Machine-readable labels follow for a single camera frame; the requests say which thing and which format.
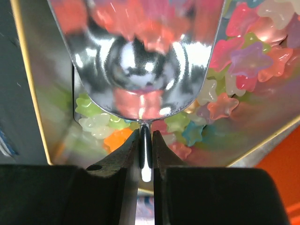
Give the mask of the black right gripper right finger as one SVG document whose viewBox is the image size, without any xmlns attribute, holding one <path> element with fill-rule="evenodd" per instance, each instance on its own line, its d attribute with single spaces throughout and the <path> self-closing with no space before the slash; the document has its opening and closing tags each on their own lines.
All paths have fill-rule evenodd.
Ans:
<svg viewBox="0 0 300 225">
<path fill-rule="evenodd" d="M 153 133 L 157 225 L 287 225 L 270 175 L 256 168 L 187 166 Z"/>
</svg>

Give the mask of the orange tin lollipop candies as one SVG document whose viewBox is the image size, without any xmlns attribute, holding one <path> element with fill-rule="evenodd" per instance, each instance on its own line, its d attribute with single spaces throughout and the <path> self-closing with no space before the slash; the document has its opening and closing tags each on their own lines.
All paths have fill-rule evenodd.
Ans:
<svg viewBox="0 0 300 225">
<path fill-rule="evenodd" d="M 300 223 L 300 128 L 292 131 L 256 166 L 274 180 L 292 225 Z"/>
</svg>

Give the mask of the silver metal scoop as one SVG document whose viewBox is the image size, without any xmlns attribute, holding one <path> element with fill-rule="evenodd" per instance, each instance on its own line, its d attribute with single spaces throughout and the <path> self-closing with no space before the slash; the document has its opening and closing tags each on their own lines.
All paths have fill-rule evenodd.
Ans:
<svg viewBox="0 0 300 225">
<path fill-rule="evenodd" d="M 74 69 L 102 110 L 140 125 L 142 180 L 152 180 L 153 121 L 199 95 L 223 0 L 51 0 Z"/>
</svg>

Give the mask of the gold tin colourful jelly candies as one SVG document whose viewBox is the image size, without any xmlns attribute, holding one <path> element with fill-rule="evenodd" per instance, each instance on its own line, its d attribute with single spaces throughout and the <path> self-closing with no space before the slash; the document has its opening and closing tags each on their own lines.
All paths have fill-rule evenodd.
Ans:
<svg viewBox="0 0 300 225">
<path fill-rule="evenodd" d="M 207 78 L 216 94 L 239 101 L 230 116 L 210 119 L 207 102 L 181 118 L 203 126 L 202 139 L 190 145 L 174 121 L 154 123 L 171 150 L 190 165 L 229 166 L 258 152 L 300 119 L 300 22 L 294 17 L 278 30 L 272 19 L 259 17 L 244 1 L 226 3 L 215 56 Z M 117 148 L 110 138 L 98 141 L 77 120 L 97 108 L 71 74 L 55 16 L 46 0 L 14 0 L 12 10 L 21 39 L 43 153 L 51 165 L 87 167 Z"/>
</svg>

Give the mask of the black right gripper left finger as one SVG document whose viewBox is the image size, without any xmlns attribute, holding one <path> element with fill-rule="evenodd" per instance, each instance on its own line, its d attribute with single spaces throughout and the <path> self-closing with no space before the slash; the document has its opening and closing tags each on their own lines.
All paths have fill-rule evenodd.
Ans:
<svg viewBox="0 0 300 225">
<path fill-rule="evenodd" d="M 99 162 L 70 165 L 2 165 L 3 225 L 133 225 L 139 181 L 134 131 Z"/>
</svg>

